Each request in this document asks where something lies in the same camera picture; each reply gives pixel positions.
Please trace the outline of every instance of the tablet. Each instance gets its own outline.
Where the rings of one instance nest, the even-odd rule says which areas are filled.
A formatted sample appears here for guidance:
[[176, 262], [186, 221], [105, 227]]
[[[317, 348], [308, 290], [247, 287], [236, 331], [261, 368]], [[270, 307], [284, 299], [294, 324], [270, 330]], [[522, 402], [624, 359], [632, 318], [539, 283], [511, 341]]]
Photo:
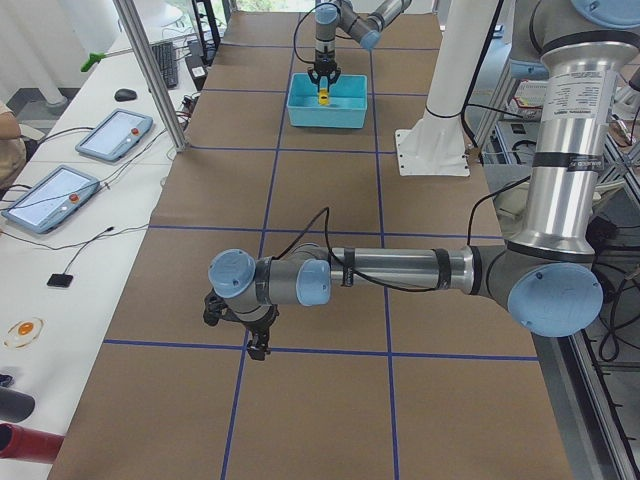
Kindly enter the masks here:
[[2, 215], [31, 232], [46, 233], [78, 210], [99, 186], [97, 178], [61, 165]]
[[152, 125], [151, 117], [118, 108], [76, 145], [76, 151], [88, 157], [115, 162], [125, 156]]

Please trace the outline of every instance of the black cup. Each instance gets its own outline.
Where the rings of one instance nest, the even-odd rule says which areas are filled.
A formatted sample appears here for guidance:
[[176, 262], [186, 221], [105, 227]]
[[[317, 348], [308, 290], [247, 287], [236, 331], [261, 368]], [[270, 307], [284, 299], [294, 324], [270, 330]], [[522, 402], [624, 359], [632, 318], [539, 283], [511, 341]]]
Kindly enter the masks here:
[[33, 412], [36, 401], [26, 393], [0, 387], [0, 420], [21, 422]]

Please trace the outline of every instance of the person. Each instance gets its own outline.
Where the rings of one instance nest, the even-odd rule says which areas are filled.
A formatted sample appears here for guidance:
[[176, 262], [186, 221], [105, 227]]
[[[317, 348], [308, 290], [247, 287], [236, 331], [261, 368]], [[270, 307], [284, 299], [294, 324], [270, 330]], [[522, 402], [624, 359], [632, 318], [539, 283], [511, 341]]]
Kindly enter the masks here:
[[13, 185], [26, 161], [20, 125], [13, 112], [0, 102], [0, 195]]

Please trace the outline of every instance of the table surface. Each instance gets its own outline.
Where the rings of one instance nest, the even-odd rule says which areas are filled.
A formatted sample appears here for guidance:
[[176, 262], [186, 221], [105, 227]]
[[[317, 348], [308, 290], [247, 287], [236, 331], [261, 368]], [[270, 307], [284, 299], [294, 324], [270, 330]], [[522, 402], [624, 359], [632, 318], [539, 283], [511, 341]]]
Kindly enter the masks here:
[[[423, 113], [435, 18], [398, 18], [372, 53], [338, 42], [343, 73], [369, 79], [365, 126], [349, 131], [288, 123], [299, 18], [230, 21], [51, 480], [570, 478], [531, 337], [487, 299], [336, 287], [326, 306], [281, 306], [265, 362], [242, 327], [202, 322], [223, 249], [278, 252], [325, 205], [335, 246], [460, 248], [488, 191], [473, 161], [469, 178], [398, 172], [394, 132]], [[312, 55], [311, 23], [298, 40]], [[483, 205], [474, 243], [499, 242]]]
[[[126, 37], [116, 42], [126, 47]], [[184, 95], [196, 90], [184, 61], [179, 64], [179, 85], [169, 91], [176, 108]], [[138, 93], [134, 101], [113, 99], [119, 88]], [[131, 153], [113, 164], [80, 156], [74, 147], [86, 135], [74, 132], [43, 143], [26, 165], [17, 183], [33, 185], [60, 164], [105, 178], [140, 152], [163, 129], [161, 118], [147, 89], [133, 53], [102, 60], [78, 95], [56, 123], [51, 133], [77, 126], [97, 125], [115, 108], [124, 108], [153, 117], [154, 126]], [[60, 246], [92, 238], [109, 226], [115, 232], [144, 226], [162, 191], [175, 154], [167, 133], [129, 165], [122, 176], [83, 206], [59, 228], [35, 235], [16, 228], [4, 217], [0, 228], [22, 238]], [[15, 198], [9, 193], [6, 199]], [[40, 337], [22, 349], [0, 347], [0, 372], [14, 376], [13, 388], [36, 399], [33, 414], [20, 424], [38, 430], [66, 433], [85, 386], [96, 354], [134, 262], [144, 230], [91, 243], [73, 263], [69, 289], [46, 286], [52, 273], [60, 273], [77, 249], [50, 251], [0, 235], [0, 256], [4, 282], [0, 295], [0, 332], [32, 317], [41, 318]], [[50, 465], [3, 460], [0, 479], [46, 478]]]

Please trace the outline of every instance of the black mouse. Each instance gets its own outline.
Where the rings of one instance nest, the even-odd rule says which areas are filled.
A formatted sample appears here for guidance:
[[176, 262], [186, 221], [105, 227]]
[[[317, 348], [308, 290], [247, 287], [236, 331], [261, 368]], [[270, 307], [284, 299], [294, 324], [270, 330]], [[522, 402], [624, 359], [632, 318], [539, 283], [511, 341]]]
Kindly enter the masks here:
[[116, 102], [128, 102], [129, 100], [135, 100], [136, 98], [138, 98], [138, 94], [135, 92], [135, 90], [121, 88], [115, 93], [113, 98], [116, 100]]

